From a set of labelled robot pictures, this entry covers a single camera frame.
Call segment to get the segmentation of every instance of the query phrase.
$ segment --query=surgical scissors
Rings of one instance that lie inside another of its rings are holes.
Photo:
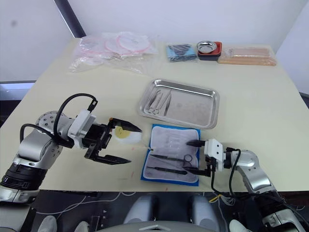
[[[167,101],[167,99],[169,98],[169,96],[171,95],[171,91],[172,90],[170,90],[169,91],[169,93],[166,95],[166,97],[164,98],[164,100],[161,102],[161,104],[159,105],[159,103],[160,103],[160,101],[161,101],[161,99],[162,99],[162,96],[163,96],[163,93],[161,94],[161,96],[160,96],[160,98],[159,98],[159,100],[158,100],[158,102],[156,103],[156,105],[155,105],[155,107],[150,107],[149,109],[148,109],[148,113],[152,113],[152,114],[154,114],[154,115],[157,115],[158,113],[160,113],[160,110],[162,109],[162,107],[163,107],[163,105],[164,105],[164,103]]]
[[[183,162],[183,166],[188,163],[190,167],[192,167],[191,161],[192,161],[192,156],[187,154],[183,157],[183,159],[178,159],[178,158],[172,158],[172,157],[167,157],[167,156],[161,156],[161,155],[153,155],[150,154],[153,157],[159,158],[159,159],[165,159],[165,160],[172,160],[172,161],[180,161]]]

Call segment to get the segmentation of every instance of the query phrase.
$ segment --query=clear plastic bag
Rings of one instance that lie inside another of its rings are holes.
[[[82,37],[74,50],[69,70],[82,72],[101,64],[151,73],[159,58],[155,41],[133,32],[102,33]]]
[[[275,66],[275,55],[266,47],[224,47],[218,59],[221,64]]]

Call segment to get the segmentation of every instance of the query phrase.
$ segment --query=white wall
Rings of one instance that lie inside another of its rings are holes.
[[[309,94],[309,2],[277,52],[300,92]]]
[[[0,1],[0,81],[36,80],[72,35],[52,0]]]
[[[86,34],[136,31],[165,41],[270,44],[275,52],[307,0],[69,0]]]

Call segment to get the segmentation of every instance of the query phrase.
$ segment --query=yellow round object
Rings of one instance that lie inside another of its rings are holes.
[[[124,139],[127,138],[130,135],[130,132],[127,130],[123,130],[122,127],[116,127],[115,128],[115,135],[120,138]]]

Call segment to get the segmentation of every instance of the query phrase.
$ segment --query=black cable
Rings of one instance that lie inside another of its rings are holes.
[[[73,98],[76,98],[76,97],[80,97],[80,96],[85,96],[85,97],[90,97],[92,98],[92,101],[88,107],[87,110],[89,110],[90,112],[93,111],[93,109],[96,107],[98,101],[97,99],[92,96],[91,94],[87,94],[87,93],[77,93],[77,94],[74,94],[70,97],[68,97],[63,103],[62,105],[60,106],[58,112],[57,112],[57,115],[56,115],[56,118],[55,118],[55,122],[54,122],[54,136],[57,140],[57,142],[63,146],[66,146],[66,147],[73,147],[74,145],[74,142],[72,141],[71,138],[69,138],[69,141],[66,141],[65,139],[61,138],[60,135],[58,134],[57,132],[57,129],[58,129],[58,123],[59,123],[59,119],[60,119],[60,116],[65,108],[65,106],[69,103],[69,101],[71,101]]]
[[[307,229],[308,229],[308,231],[309,231],[309,223],[307,222],[307,220],[306,220],[299,212],[297,212],[297,210],[295,210],[293,207],[291,207],[291,206],[288,205],[287,203],[283,203],[283,205],[284,205],[285,207],[289,208],[290,210],[292,210],[292,212],[293,212],[294,214],[296,214],[299,218],[301,218],[301,219],[304,221],[304,223],[305,223],[305,225],[307,226]]]
[[[231,171],[231,174],[230,174],[230,179],[228,181],[228,186],[229,186],[230,193],[231,193],[232,197],[236,197],[234,192],[233,192],[233,190],[232,190],[232,179],[233,179],[234,172],[236,170],[237,162],[238,162],[238,160],[240,158],[240,155],[241,155],[241,150],[240,149],[235,149],[235,151],[238,151],[238,155],[237,155],[236,160],[235,160],[235,162],[233,164],[233,168],[232,168],[232,171]]]
[[[24,140],[24,132],[25,132],[25,128],[26,127],[33,127],[33,128],[35,128],[37,130],[40,130],[40,131],[44,132],[45,134],[47,134],[52,139],[55,139],[53,134],[51,132],[49,132],[48,130],[45,130],[44,128],[39,127],[37,125],[27,123],[27,124],[22,125],[21,128],[20,128],[20,132],[19,132],[19,140],[20,140],[20,142],[22,142]]]
[[[215,175],[215,170],[213,170],[213,171],[211,172],[211,189],[212,189],[215,193],[217,193],[217,194],[221,194],[221,195],[223,195],[223,196],[225,196],[225,197],[230,197],[229,194],[227,195],[226,193],[220,192],[220,191],[218,191],[218,190],[216,190],[216,189],[214,188],[214,186],[213,186],[213,184],[214,184],[214,175]]]
[[[264,198],[272,199],[276,202],[284,203],[283,198],[277,198],[277,197],[274,197],[274,196],[269,196],[269,195],[267,195],[267,192],[264,192],[264,193],[247,193],[247,194],[244,194],[244,195],[236,196],[237,199],[242,200],[242,201],[246,200],[250,197],[264,197]]]

